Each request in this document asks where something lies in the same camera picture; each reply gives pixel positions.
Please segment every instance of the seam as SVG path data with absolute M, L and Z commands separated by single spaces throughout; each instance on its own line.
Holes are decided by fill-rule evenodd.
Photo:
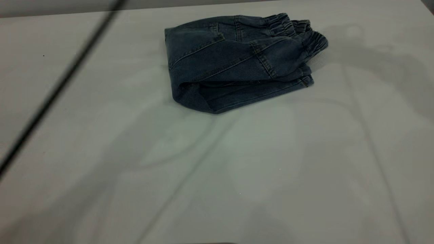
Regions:
M 243 33 L 241 31 L 241 25 L 240 22 L 238 21 L 240 19 L 239 15 L 235 15 L 233 18 L 233 22 L 235 23 L 235 30 L 237 33 L 237 42 L 242 42 L 243 41 Z
M 274 44 L 277 44 L 277 43 L 279 43 L 279 42 L 281 42 L 281 41 L 284 41 L 284 40 L 286 40 L 286 39 L 278 40 L 278 41 L 276 41 L 275 43 L 272 43 L 272 44 L 270 44 L 270 45 L 268 45 L 268 46 L 266 46 L 266 47 L 260 49 L 260 51 L 258 51 L 258 53 L 260 53 L 260 52 L 266 50 L 267 48 L 273 46 Z M 236 62 L 236 61 L 234 62 L 234 61 L 233 61 L 233 62 L 229 63 L 230 65 L 227 66 L 227 67 L 214 69 L 214 70 L 211 70 L 211 71 L 209 71 L 209 72 L 207 72 L 207 73 L 205 73 L 205 74 L 202 74 L 201 76 L 198 76 L 197 78 L 195 78 L 194 81 L 192 81 L 191 83 L 201 82 L 201 81 L 203 81 L 203 80 L 206 80 L 206 79 L 208 79 L 208 78 L 210 78 L 210 77 L 213 77 L 213 76 L 215 76 L 215 75 L 217 75 L 217 74 L 219 74 L 219 73 L 221 73 L 221 72 L 223 72 L 223 71 L 225 71 L 225 70 L 228 70 L 228 69 L 230 69 L 230 68 L 232 68 L 232 67 L 234 67 L 234 66 L 236 66 L 236 65 L 238 65 L 238 64 L 240 64 L 240 63 L 242 63 L 242 62 L 244 62 L 244 61 L 246 61 L 246 60 L 248 60 L 248 59 L 251 59 L 251 58 L 253 58 L 253 57 L 257 57 L 257 55 L 254 54 L 254 55 L 251 55 L 251 56 L 241 57 L 241 58 L 238 59 L 238 62 Z
M 177 59 L 176 61 L 174 61 L 174 62 L 170 65 L 169 69 L 172 69 L 172 68 L 175 66 L 175 64 L 177 64 L 177 63 L 178 63 L 179 61 L 181 61 L 183 58 L 186 58 L 186 57 L 188 57 L 188 56 L 190 56 L 190 55 L 192 55 L 192 54 L 195 54 L 195 53 L 201 51 L 201 50 L 204 49 L 204 48 L 207 48 L 207 47 L 209 47 L 209 46 L 211 46 L 211 45 L 214 45 L 214 44 L 219 43 L 219 42 L 224 41 L 224 40 L 225 40 L 224 36 L 223 36 L 221 33 L 219 33 L 219 34 L 218 34 L 218 37 L 217 37 L 217 38 L 214 38 L 212 41 L 207 42 L 207 43 L 204 43 L 202 46 L 199 46 L 199 47 L 197 47 L 196 49 L 192 49 L 192 50 L 190 50 L 189 52 L 186 52 L 186 53 L 182 54 L 182 55 L 181 55 L 181 58 L 179 58 L 179 59 Z
M 286 88 L 284 88 L 284 89 L 281 89 L 281 90 L 278 90 L 278 91 L 275 91 L 275 92 L 267 93 L 267 94 L 264 94 L 264 95 L 262 95 L 262 96 L 258 96 L 258 97 L 255 97 L 255 98 L 252 98 L 252 99 L 249 99 L 249 100 L 246 100 L 246 101 L 237 102 L 237 103 L 234 103 L 234 104 L 231 104 L 231 105 L 225 106 L 225 107 L 223 107 L 223 108 L 221 108 L 221 109 L 219 109 L 219 110 L 215 110 L 214 112 L 218 112 L 218 111 L 223 110 L 223 109 L 228 108 L 228 107 L 236 106 L 236 105 L 238 105 L 238 104 L 240 104 L 240 103 L 243 103 L 243 102 L 249 102 L 249 101 L 252 101 L 252 100 L 256 100 L 256 99 L 259 99 L 259 98 L 261 98 L 261 97 L 265 97 L 265 96 L 268 96 L 268 95 L 274 94 L 274 93 L 276 93 L 276 92 L 281 92 L 281 91 L 283 91 L 283 90 L 286 90 L 286 89 L 288 89 L 288 88 L 291 88 L 291 87 L 293 87 L 293 86 L 296 86 L 296 85 L 298 85 L 298 84 L 300 84 L 300 83 L 301 83 L 301 81 L 297 82 L 296 84 L 294 84 L 294 85 L 292 85 L 292 86 L 288 86 L 288 87 L 286 87 Z
M 309 87 L 309 86 L 307 85 L 307 83 L 304 81 L 304 80 L 307 79 L 307 78 L 308 78 L 308 76 L 304 77 L 304 78 L 301 80 L 301 82 L 303 82 L 303 85 L 304 85 L 305 87 Z
M 262 51 L 259 51 L 260 48 L 257 47 L 256 43 L 250 43 L 250 46 L 252 47 L 253 52 L 256 54 L 256 57 L 264 67 L 267 74 L 270 76 L 270 78 L 274 79 L 275 74 L 273 72 L 273 69 L 271 65 L 268 63 L 267 58 L 263 54 L 261 54 Z
M 210 78 L 210 77 L 213 77 L 213 76 L 215 76 L 215 75 L 217 75 L 217 74 L 219 74 L 219 73 L 221 73 L 221 72 L 223 72 L 223 71 L 225 71 L 225 70 L 228 70 L 228 69 L 230 69 L 230 68 L 232 68 L 232 67 L 234 67 L 234 66 L 239 65 L 240 63 L 242 63 L 242 62 L 244 62 L 244 61 L 246 61 L 246 60 L 248 60 L 248 59 L 253 58 L 254 56 L 255 56 L 255 55 L 251 55 L 251 56 L 249 56 L 249 57 L 246 56 L 246 57 L 240 58 L 240 59 L 238 60 L 238 62 L 232 62 L 232 63 L 229 63 L 230 65 L 229 65 L 228 67 L 218 68 L 218 69 L 215 69 L 215 70 L 209 71 L 209 72 L 207 72 L 207 73 L 201 75 L 201 76 L 205 76 L 204 78 L 200 78 L 201 76 L 199 76 L 199 78 L 197 78 L 197 81 L 193 81 L 192 83 L 195 83 L 195 82 L 201 82 L 201 81 L 206 80 L 206 79 L 208 79 L 208 78 Z
M 268 65 L 268 62 L 265 59 L 265 57 L 263 55 L 261 55 L 261 57 L 264 58 L 264 62 Z M 265 71 L 270 76 L 270 78 L 273 79 L 273 76 L 271 75 L 270 71 L 267 69 L 266 65 L 264 64 L 264 62 L 262 61 L 262 59 L 259 57 L 259 55 L 257 55 L 256 58 L 258 58 L 259 62 L 262 64 L 262 67 L 264 67 Z

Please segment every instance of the blue denim pants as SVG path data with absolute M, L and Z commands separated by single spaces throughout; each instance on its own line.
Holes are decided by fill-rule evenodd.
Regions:
M 222 16 L 165 30 L 173 99 L 214 114 L 313 84 L 327 39 L 308 20 Z

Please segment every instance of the stitching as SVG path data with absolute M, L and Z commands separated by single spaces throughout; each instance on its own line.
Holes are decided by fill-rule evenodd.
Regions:
M 287 40 L 287 39 L 278 40 L 275 43 L 272 43 L 269 46 L 264 47 L 263 49 L 258 49 L 258 50 L 260 50 L 260 51 L 258 51 L 258 53 L 266 50 L 267 48 L 273 46 L 276 43 L 279 43 L 279 42 L 285 41 L 285 40 Z M 219 74 L 219 73 L 221 73 L 221 72 L 223 72 L 225 70 L 228 70 L 228 69 L 230 69 L 230 68 L 232 68 L 232 67 L 234 67 L 234 66 L 236 66 L 236 65 L 238 65 L 238 64 L 240 64 L 240 63 L 242 63 L 242 62 L 244 62 L 244 61 L 246 61 L 246 60 L 248 60 L 248 59 L 250 59 L 250 58 L 252 58 L 254 56 L 256 56 L 256 55 L 241 57 L 240 59 L 238 59 L 238 62 L 237 61 L 230 62 L 229 64 L 231 64 L 231 65 L 229 65 L 228 67 L 223 67 L 223 68 L 218 68 L 218 69 L 211 70 L 211 71 L 209 71 L 209 72 L 207 72 L 205 74 L 202 74 L 201 76 L 198 76 L 197 78 L 195 78 L 192 83 L 194 83 L 194 82 L 201 82 L 201 81 L 203 81 L 205 79 L 213 77 L 214 75 L 217 75 L 217 74 Z
M 238 62 L 235 61 L 235 62 L 231 62 L 231 63 L 229 63 L 230 65 L 229 65 L 228 67 L 225 67 L 225 68 L 218 68 L 218 69 L 211 70 L 211 71 L 209 71 L 209 72 L 207 72 L 207 73 L 201 75 L 201 76 L 205 76 L 205 78 L 200 78 L 201 76 L 199 76 L 199 78 L 197 78 L 198 81 L 193 81 L 192 83 L 194 83 L 194 82 L 201 82 L 201 81 L 203 81 L 203 80 L 206 80 L 206 79 L 208 79 L 208 78 L 210 78 L 210 77 L 213 77 L 213 76 L 215 76 L 215 75 L 217 75 L 217 74 L 219 74 L 219 73 L 221 73 L 221 72 L 223 72 L 223 71 L 225 71 L 225 70 L 228 70 L 228 69 L 230 69 L 230 68 L 232 68 L 232 67 L 235 67 L 235 66 L 239 65 L 240 63 L 242 63 L 242 62 L 244 62 L 244 61 L 246 61 L 246 60 L 248 60 L 248 59 L 251 59 L 251 58 L 253 58 L 253 57 L 254 57 L 254 55 L 251 55 L 251 56 L 249 56 L 249 57 L 246 56 L 246 57 L 240 58 L 240 59 L 238 60 Z
M 179 58 L 176 61 L 174 61 L 170 65 L 169 69 L 172 69 L 175 66 L 175 64 L 178 63 L 179 61 L 181 61 L 183 58 L 186 58 L 186 57 L 188 57 L 188 56 L 190 56 L 192 54 L 195 54 L 195 53 L 199 52 L 200 50 L 202 50 L 204 48 L 207 48 L 207 47 L 209 47 L 209 46 L 211 46 L 213 44 L 219 43 L 219 42 L 224 41 L 224 40 L 225 40 L 224 36 L 221 33 L 219 33 L 218 37 L 214 38 L 212 41 L 204 43 L 203 45 L 201 45 L 201 46 L 199 46 L 199 47 L 197 47 L 195 49 L 192 49 L 189 52 L 186 52 L 186 53 L 182 54 L 181 58 Z
M 267 72 L 267 74 L 270 76 L 270 78 L 274 78 L 274 72 L 271 69 L 271 65 L 268 63 L 266 57 L 264 55 L 261 54 L 262 51 L 258 51 L 260 50 L 260 48 L 258 48 L 257 43 L 251 42 L 250 46 L 253 49 L 253 52 L 256 54 L 256 57 L 258 58 L 259 62 L 262 64 L 262 66 L 264 67 L 265 71 Z
M 257 55 L 256 57 L 258 58 L 259 62 L 262 64 L 262 66 L 264 67 L 265 71 L 266 71 L 267 74 L 270 76 L 270 78 L 273 79 L 273 76 L 272 76 L 271 73 L 268 71 L 268 69 L 267 69 L 267 67 L 265 66 L 265 64 L 262 62 L 262 59 L 261 59 L 258 55 Z
M 233 22 L 235 23 L 235 30 L 237 33 L 237 42 L 242 42 L 243 41 L 243 32 L 241 31 L 241 25 L 239 22 L 240 16 L 236 15 L 233 18 Z

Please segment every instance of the folded jeans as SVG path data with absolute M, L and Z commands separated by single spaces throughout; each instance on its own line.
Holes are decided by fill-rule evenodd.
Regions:
M 285 13 L 203 19 L 165 36 L 174 100 L 214 114 L 312 85 L 306 62 L 328 45 Z

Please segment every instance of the elastic waistband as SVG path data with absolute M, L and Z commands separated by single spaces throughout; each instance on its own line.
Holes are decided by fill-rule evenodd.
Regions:
M 286 13 L 264 18 L 273 36 L 292 36 L 295 34 L 293 23 Z

